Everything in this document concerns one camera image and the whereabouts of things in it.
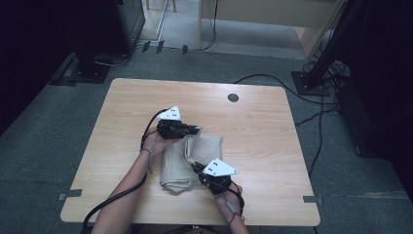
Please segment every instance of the folded fabric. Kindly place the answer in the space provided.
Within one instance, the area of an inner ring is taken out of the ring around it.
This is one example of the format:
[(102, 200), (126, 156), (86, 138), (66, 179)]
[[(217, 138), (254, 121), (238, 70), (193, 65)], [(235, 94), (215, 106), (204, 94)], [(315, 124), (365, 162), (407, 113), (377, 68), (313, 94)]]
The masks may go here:
[(222, 136), (201, 135), (201, 131), (186, 136), (165, 150), (160, 183), (174, 192), (205, 188), (191, 163), (207, 165), (214, 158), (222, 159)]

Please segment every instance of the wire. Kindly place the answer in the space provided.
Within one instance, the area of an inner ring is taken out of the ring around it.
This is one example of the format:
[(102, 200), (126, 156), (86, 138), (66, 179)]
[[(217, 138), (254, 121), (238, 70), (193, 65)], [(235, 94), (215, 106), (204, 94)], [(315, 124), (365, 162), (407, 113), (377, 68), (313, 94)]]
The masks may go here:
[(212, 36), (212, 39), (210, 40), (209, 44), (205, 48), (203, 48), (201, 50), (198, 50), (198, 51), (206, 51), (206, 50), (210, 49), (213, 46), (213, 44), (215, 44), (215, 40), (216, 40), (216, 13), (217, 13), (217, 11), (218, 11), (218, 0), (216, 0), (216, 2), (215, 2), (215, 13), (214, 13), (214, 16), (213, 16), (213, 29), (212, 29), (213, 36)]
[(332, 87), (333, 87), (333, 86), (328, 86), (328, 87), (326, 87), (326, 88), (322, 91), (322, 96), (321, 96), (321, 110), (320, 110), (320, 112), (319, 112), (319, 148), (317, 149), (316, 156), (315, 156), (315, 158), (313, 159), (313, 162), (312, 162), (312, 164), (311, 164), (311, 166), (310, 166), (310, 169), (309, 169), (309, 172), (308, 172), (309, 178), (311, 178), (311, 175), (312, 175), (312, 173), (313, 173), (314, 165), (316, 164), (316, 161), (317, 161), (317, 159), (319, 158), (319, 154), (320, 154), (320, 152), (321, 152), (321, 147), (322, 147), (321, 119), (322, 119), (322, 113), (323, 113), (323, 108), (324, 108), (324, 104), (322, 104), (323, 98), (324, 98), (324, 93), (325, 93), (325, 91), (327, 91), (329, 88), (332, 88)]
[(156, 132), (156, 131), (155, 131), (155, 132), (152, 132), (152, 133), (150, 133), (150, 134), (147, 135), (148, 130), (149, 130), (149, 127), (151, 127), (151, 125), (152, 125), (152, 122), (154, 122), (155, 118), (156, 118), (159, 114), (161, 114), (161, 113), (163, 113), (163, 112), (165, 112), (165, 111), (167, 111), (167, 109), (162, 109), (162, 110), (158, 111), (158, 112), (152, 117), (151, 121), (149, 121), (148, 126), (146, 126), (145, 132), (143, 133), (142, 140), (140, 141), (140, 149), (143, 148), (143, 143), (145, 142), (146, 138), (147, 138), (149, 135), (151, 135), (151, 134), (153, 134), (153, 133)]
[(364, 37), (365, 28), (367, 26), (367, 17), (368, 17), (368, 12), (370, 11), (370, 5), (371, 5), (371, 0), (368, 2), (368, 5), (367, 5), (367, 10), (365, 12), (365, 17), (364, 17), (364, 23), (363, 23), (363, 27), (362, 27), (362, 31), (361, 31), (361, 36), (360, 36), (360, 39), (358, 40), (358, 44), (357, 44), (356, 49), (354, 50), (354, 52), (351, 55), (347, 56), (346, 58), (342, 58), (340, 60), (345, 61), (347, 59), (352, 58), (353, 56), (356, 55), (358, 49), (360, 48), (363, 37)]
[[(331, 108), (331, 109), (329, 109), (329, 110), (324, 110), (322, 113), (328, 113), (328, 112), (331, 112), (331, 111), (333, 111), (333, 110), (335, 110), (335, 109), (337, 109), (336, 107), (333, 107), (333, 108)], [(298, 126), (300, 126), (300, 125), (302, 125), (302, 124), (304, 124), (304, 123), (307, 123), (307, 122), (309, 122), (309, 121), (312, 121), (314, 118), (316, 118), (316, 116), (318, 116), (320, 114), (320, 112), (317, 112), (316, 114), (314, 114), (312, 117), (310, 117), (310, 118), (308, 118), (308, 119), (305, 119), (305, 120), (303, 120), (303, 121), (301, 121), (301, 122), (299, 122), (299, 123), (295, 123), (294, 125), (295, 125), (295, 127), (298, 127)]]
[(85, 230), (85, 229), (88, 228), (89, 219), (90, 219), (91, 216), (94, 215), (97, 211), (99, 211), (100, 209), (106, 207), (107, 205), (111, 204), (112, 202), (118, 200), (119, 198), (124, 197), (125, 195), (134, 192), (134, 190), (136, 190), (136, 189), (138, 189), (140, 186), (142, 186), (145, 181), (146, 181), (146, 174), (145, 174), (145, 176), (143, 177), (142, 181), (141, 181), (139, 184), (137, 184), (137, 185), (135, 185), (134, 187), (129, 188), (129, 189), (123, 191), (123, 192), (120, 192), (120, 193), (116, 194), (115, 196), (110, 197), (110, 198), (108, 198), (106, 201), (104, 201), (104, 202), (100, 203), (99, 205), (97, 205), (93, 210), (91, 210), (91, 211), (88, 213), (88, 215), (86, 215), (85, 220), (83, 221), (83, 229)]
[[(143, 136), (142, 136), (142, 142), (140, 143), (140, 149), (142, 149), (142, 147), (143, 147), (143, 142), (146, 140), (146, 138), (147, 138), (149, 135), (151, 135), (151, 134), (153, 134), (153, 133), (156, 132), (156, 131), (154, 131), (154, 132), (152, 132), (152, 133), (150, 133), (150, 134), (147, 135), (148, 130), (149, 130), (149, 127), (152, 125), (152, 122), (155, 120), (155, 118), (156, 118), (159, 114), (161, 114), (161, 113), (163, 113), (163, 112), (165, 112), (165, 111), (167, 111), (167, 109), (160, 110), (160, 111), (158, 111), (158, 112), (152, 117), (151, 121), (149, 122), (149, 124), (148, 124), (148, 126), (146, 127), (146, 130), (145, 130), (145, 132), (144, 132), (144, 134), (143, 134)], [(139, 184), (137, 184), (137, 185), (135, 185), (134, 187), (131, 187), (131, 188), (129, 188), (129, 189), (123, 191), (123, 192), (120, 192), (120, 193), (118, 193), (118, 194), (116, 194), (116, 195), (114, 195), (114, 196), (112, 196), (112, 197), (110, 197), (110, 198), (108, 198), (106, 201), (100, 203), (100, 204), (97, 205), (93, 210), (91, 210), (91, 211), (88, 213), (88, 215), (86, 215), (86, 217), (85, 217), (85, 219), (84, 219), (84, 221), (83, 221), (83, 230), (89, 228), (89, 227), (88, 227), (88, 223), (89, 223), (89, 219), (91, 218), (92, 215), (94, 215), (94, 214), (95, 214), (97, 211), (99, 211), (100, 209), (102, 209), (102, 208), (106, 207), (107, 205), (111, 204), (112, 202), (118, 200), (119, 198), (122, 198), (122, 197), (124, 197), (125, 195), (130, 194), (130, 193), (132, 193), (134, 190), (138, 189), (138, 188), (139, 188), (140, 186), (142, 186), (143, 183), (146, 181), (146, 176), (147, 176), (147, 174), (145, 174), (145, 176), (143, 177), (142, 181), (141, 181)]]
[(277, 78), (277, 77), (275, 77), (275, 76), (273, 76), (273, 75), (270, 75), (270, 74), (253, 74), (253, 75), (248, 75), (248, 76), (245, 76), (244, 78), (241, 78), (240, 80), (234, 82), (233, 84), (238, 84), (238, 83), (242, 82), (242, 81), (245, 80), (245, 79), (248, 79), (248, 78), (251, 78), (251, 77), (255, 77), (255, 76), (265, 76), (265, 77), (273, 78), (273, 79), (277, 80), (278, 82), (280, 82), (280, 84), (282, 84), (282, 86), (283, 86), (286, 90), (290, 91), (292, 94), (294, 94), (294, 95), (297, 96), (298, 98), (303, 99), (303, 100), (305, 100), (305, 101), (307, 101), (307, 102), (315, 103), (315, 104), (328, 104), (328, 105), (329, 105), (329, 104), (337, 104), (336, 102), (334, 102), (334, 103), (323, 103), (323, 102), (314, 101), (314, 100), (310, 100), (310, 99), (301, 97), (301, 96), (297, 95), (294, 91), (292, 91), (290, 88), (288, 88), (288, 87), (286, 86), (286, 84), (283, 83), (279, 78)]
[(113, 64), (111, 64), (111, 63), (104, 63), (104, 62), (100, 62), (100, 61), (95, 61), (94, 63), (99, 64), (99, 65), (106, 65), (106, 66), (110, 66), (110, 67), (115, 67), (115, 66), (123, 65), (123, 64), (124, 64), (125, 62), (127, 62), (130, 58), (131, 58), (131, 57), (127, 57), (127, 58), (125, 58), (125, 60), (123, 60), (122, 62), (120, 62), (120, 63), (113, 63)]

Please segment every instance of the power cord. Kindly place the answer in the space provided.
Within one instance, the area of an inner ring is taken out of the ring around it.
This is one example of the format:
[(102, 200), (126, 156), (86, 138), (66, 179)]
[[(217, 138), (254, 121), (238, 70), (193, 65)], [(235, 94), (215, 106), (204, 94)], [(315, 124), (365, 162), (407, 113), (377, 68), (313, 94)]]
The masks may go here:
[(294, 91), (292, 91), (290, 88), (288, 88), (288, 87), (286, 86), (286, 84), (285, 84), (284, 82), (282, 82), (279, 78), (277, 78), (276, 76), (270, 75), (270, 74), (253, 74), (253, 75), (248, 75), (248, 76), (245, 76), (244, 78), (241, 78), (240, 80), (234, 82), (233, 84), (238, 84), (238, 83), (242, 82), (242, 81), (245, 80), (245, 79), (249, 79), (249, 78), (255, 77), (255, 76), (264, 76), (264, 77), (273, 78), (273, 79), (277, 80), (278, 82), (280, 82), (280, 84), (282, 84), (282, 86), (283, 86), (286, 90), (290, 91), (290, 92), (291, 92), (292, 94), (294, 94), (296, 97), (298, 97), (298, 98), (300, 98), (300, 99), (302, 99), (302, 100), (305, 100), (305, 101), (307, 101), (307, 102), (314, 103), (314, 104), (323, 104), (323, 105), (335, 105), (335, 104), (337, 104), (336, 102), (323, 103), (323, 102), (314, 101), (314, 100), (310, 100), (310, 99), (301, 97), (301, 96), (299, 96), (298, 94), (296, 94)]
[[(207, 51), (208, 49), (210, 49), (213, 46), (213, 44), (215, 44), (215, 40), (216, 40), (216, 15), (217, 15), (217, 12), (218, 12), (218, 0), (216, 0), (216, 2), (215, 2), (215, 10), (214, 10), (214, 15), (213, 15), (213, 26), (211, 26), (213, 36), (212, 36), (212, 39), (210, 40), (209, 44), (203, 49), (197, 49), (197, 50), (186, 49), (187, 51), (204, 52), (204, 51)], [(137, 45), (137, 46), (134, 47), (134, 49), (136, 50), (136, 49), (139, 49), (139, 48), (142, 48), (142, 47), (145, 48), (145, 46), (146, 45)], [(172, 50), (182, 50), (182, 48), (176, 48), (176, 47), (164, 47), (164, 48), (172, 49)]]
[[(156, 114), (152, 117), (151, 121), (149, 122), (149, 124), (148, 124), (148, 126), (146, 127), (146, 130), (145, 130), (145, 132), (144, 132), (144, 134), (143, 134), (143, 136), (142, 136), (142, 141), (141, 141), (141, 143), (140, 143), (140, 149), (143, 148), (143, 142), (146, 140), (146, 138), (147, 138), (149, 135), (153, 134), (153, 133), (147, 134), (147, 133), (148, 133), (148, 130), (149, 130), (149, 127), (152, 125), (152, 122), (155, 120), (155, 118), (156, 118), (159, 114), (161, 114), (162, 112), (165, 112), (165, 111), (167, 111), (167, 109), (160, 110), (160, 111), (158, 111), (158, 113), (156, 113)], [(114, 201), (116, 201), (116, 200), (118, 200), (118, 199), (126, 196), (127, 194), (130, 194), (130, 193), (134, 192), (134, 190), (138, 189), (139, 187), (141, 187), (141, 186), (143, 185), (143, 183), (146, 181), (146, 176), (147, 176), (147, 174), (145, 174), (145, 176), (143, 177), (142, 181), (141, 181), (139, 184), (137, 184), (137, 185), (135, 185), (134, 187), (131, 187), (131, 188), (129, 188), (129, 189), (126, 189), (125, 191), (120, 192), (120, 193), (118, 193), (118, 194), (116, 194), (116, 195), (114, 195), (114, 196), (112, 196), (112, 197), (110, 197), (110, 198), (108, 198), (106, 201), (100, 203), (100, 204), (97, 205), (95, 208), (93, 208), (93, 209), (86, 215), (86, 217), (85, 217), (85, 219), (84, 219), (84, 221), (83, 221), (83, 230), (82, 230), (81, 233), (87, 233), (88, 231), (92, 230), (93, 227), (92, 227), (92, 226), (88, 226), (89, 219), (90, 219), (97, 211), (99, 211), (99, 210), (101, 210), (102, 208), (106, 207), (107, 205), (113, 203)]]

